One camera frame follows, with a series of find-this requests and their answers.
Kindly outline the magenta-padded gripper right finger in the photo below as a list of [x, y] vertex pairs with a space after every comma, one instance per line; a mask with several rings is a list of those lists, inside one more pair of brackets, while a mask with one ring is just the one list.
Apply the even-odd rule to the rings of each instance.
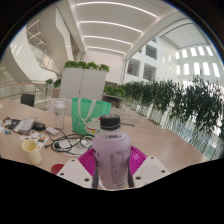
[[128, 186], [130, 188], [146, 186], [169, 174], [170, 172], [154, 155], [146, 156], [136, 147], [131, 147], [128, 171]]

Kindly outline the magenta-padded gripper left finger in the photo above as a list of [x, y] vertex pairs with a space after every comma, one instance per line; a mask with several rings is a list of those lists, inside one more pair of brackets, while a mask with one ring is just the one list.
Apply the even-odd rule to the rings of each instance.
[[84, 188], [98, 188], [98, 170], [94, 149], [90, 148], [79, 158], [71, 158], [57, 175]]

